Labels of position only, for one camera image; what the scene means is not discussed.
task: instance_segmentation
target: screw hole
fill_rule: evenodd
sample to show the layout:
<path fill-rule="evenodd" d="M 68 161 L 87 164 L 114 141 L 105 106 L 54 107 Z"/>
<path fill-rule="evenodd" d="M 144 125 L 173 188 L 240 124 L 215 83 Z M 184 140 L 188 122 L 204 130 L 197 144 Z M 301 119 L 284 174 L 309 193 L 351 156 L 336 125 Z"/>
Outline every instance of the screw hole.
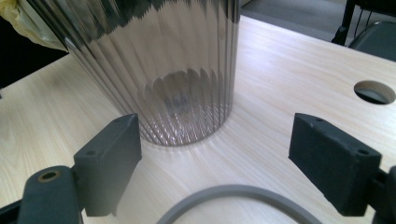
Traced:
<path fill-rule="evenodd" d="M 37 180 L 38 180 L 38 182 L 41 182 L 41 183 L 50 182 L 50 181 L 58 178 L 58 176 L 60 174 L 61 173 L 59 171 L 48 171 L 48 172 L 40 175 Z"/>
<path fill-rule="evenodd" d="M 368 151 L 363 150 L 363 149 L 359 149 L 358 152 L 359 152 L 361 155 L 368 155 L 368 154 L 369 154 Z"/>

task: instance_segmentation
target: hole in table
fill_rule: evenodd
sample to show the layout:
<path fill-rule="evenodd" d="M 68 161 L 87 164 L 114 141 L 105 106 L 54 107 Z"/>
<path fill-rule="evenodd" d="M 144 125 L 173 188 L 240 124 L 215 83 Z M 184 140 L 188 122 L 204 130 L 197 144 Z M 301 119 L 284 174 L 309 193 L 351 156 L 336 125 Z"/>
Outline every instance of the hole in table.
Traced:
<path fill-rule="evenodd" d="M 354 91 L 362 100 L 376 105 L 388 105 L 396 99 L 393 89 L 383 83 L 371 80 L 358 82 Z"/>

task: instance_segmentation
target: wooden table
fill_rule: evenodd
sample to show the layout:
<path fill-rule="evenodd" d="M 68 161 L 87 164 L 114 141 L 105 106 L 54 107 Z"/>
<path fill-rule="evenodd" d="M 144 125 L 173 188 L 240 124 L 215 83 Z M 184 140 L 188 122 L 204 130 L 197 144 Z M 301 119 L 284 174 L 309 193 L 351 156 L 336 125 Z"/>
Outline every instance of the wooden table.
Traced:
<path fill-rule="evenodd" d="M 222 184 L 272 190 L 323 223 L 370 223 L 342 217 L 288 159 L 294 113 L 333 123 L 383 154 L 381 168 L 396 163 L 396 104 L 373 105 L 354 93 L 362 80 L 396 90 L 396 63 L 246 17 L 241 18 L 233 111 L 205 140 L 186 147 L 143 142 L 120 206 L 120 219 L 85 223 L 155 223 L 192 193 Z M 1 90 L 0 206 L 18 200 L 26 179 L 53 165 L 73 165 L 73 155 L 120 114 L 78 63 L 66 56 Z M 177 223 L 280 223 L 274 208 L 241 198 L 204 203 Z"/>

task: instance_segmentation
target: floor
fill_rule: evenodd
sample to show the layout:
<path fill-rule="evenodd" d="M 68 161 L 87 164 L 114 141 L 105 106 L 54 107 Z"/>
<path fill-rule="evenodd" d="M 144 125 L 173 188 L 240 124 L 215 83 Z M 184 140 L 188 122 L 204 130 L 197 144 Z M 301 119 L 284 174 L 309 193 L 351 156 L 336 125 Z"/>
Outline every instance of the floor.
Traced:
<path fill-rule="evenodd" d="M 341 25 L 347 0 L 252 0 L 242 7 L 242 15 L 273 25 L 331 41 Z M 346 43 L 355 33 L 361 10 L 355 7 Z M 369 11 L 363 11 L 357 29 L 365 27 Z M 373 13 L 369 24 L 376 21 L 395 21 L 396 18 Z"/>

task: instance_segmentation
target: black chair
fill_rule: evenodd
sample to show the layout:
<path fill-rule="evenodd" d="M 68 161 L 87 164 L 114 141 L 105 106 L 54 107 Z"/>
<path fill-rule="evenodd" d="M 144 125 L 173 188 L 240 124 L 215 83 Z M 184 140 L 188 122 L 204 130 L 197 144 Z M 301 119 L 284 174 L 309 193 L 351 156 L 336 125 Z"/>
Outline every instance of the black chair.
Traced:
<path fill-rule="evenodd" d="M 368 26 L 349 47 L 396 62 L 396 23 L 382 21 Z"/>
<path fill-rule="evenodd" d="M 347 0 L 342 25 L 335 34 L 333 43 L 345 45 L 355 6 L 384 15 L 396 17 L 396 0 Z"/>

